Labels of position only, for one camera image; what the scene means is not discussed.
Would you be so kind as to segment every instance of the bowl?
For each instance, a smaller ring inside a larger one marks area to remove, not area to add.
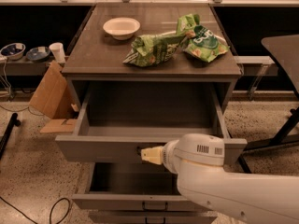
[[[47,47],[38,47],[30,49],[26,57],[29,61],[32,61],[34,63],[41,63],[45,62],[50,56],[50,49]]]
[[[117,40],[127,40],[140,28],[139,21],[131,18],[116,18],[107,21],[103,29]]]
[[[25,45],[23,43],[12,43],[4,46],[0,50],[0,54],[6,56],[10,60],[19,60],[25,52]]]

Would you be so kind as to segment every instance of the white robotic arm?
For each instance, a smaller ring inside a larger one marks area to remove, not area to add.
[[[177,174],[179,193],[194,203],[252,224],[299,223],[299,177],[227,173],[224,150],[222,139],[190,133],[141,156]]]

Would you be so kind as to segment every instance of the green chip bag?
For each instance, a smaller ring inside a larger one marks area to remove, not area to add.
[[[204,62],[212,62],[217,56],[228,51],[228,47],[206,27],[199,24],[197,14],[178,19],[177,35],[185,34],[188,39],[182,43],[183,50]]]
[[[176,52],[184,35],[166,33],[159,35],[140,35],[132,43],[132,49],[124,63],[146,67],[168,61]]]

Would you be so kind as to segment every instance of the black drawer handle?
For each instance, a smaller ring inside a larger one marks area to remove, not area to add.
[[[146,217],[146,222],[145,224],[150,224],[150,222],[148,222],[148,218]],[[161,224],[166,224],[166,218],[163,218],[163,222],[161,222]]]
[[[151,211],[151,212],[164,212],[164,211],[167,211],[167,209],[168,209],[168,202],[165,202],[165,207],[162,209],[148,209],[146,207],[146,202],[142,202],[142,209],[144,211]]]

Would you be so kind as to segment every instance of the floor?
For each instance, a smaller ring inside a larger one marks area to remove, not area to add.
[[[273,136],[290,115],[297,101],[269,99],[249,101],[234,99],[225,112],[227,127],[232,137],[254,141]],[[55,133],[40,133],[49,119],[32,107],[28,99],[0,102],[0,135],[3,135],[12,111],[18,112],[20,127],[14,127],[6,150],[0,160],[0,196],[31,218],[26,219],[7,203],[0,200],[0,224],[49,223],[50,210],[61,198],[83,190],[88,170],[87,163],[68,162],[57,147]],[[297,126],[294,133],[299,133]],[[299,147],[287,146],[250,152],[245,159],[253,173],[299,175]],[[231,172],[242,172],[238,164],[226,166]],[[52,222],[58,222],[67,211],[67,201],[56,205]],[[92,223],[88,211],[71,203],[70,212],[62,223]],[[219,214],[214,224],[241,223]]]

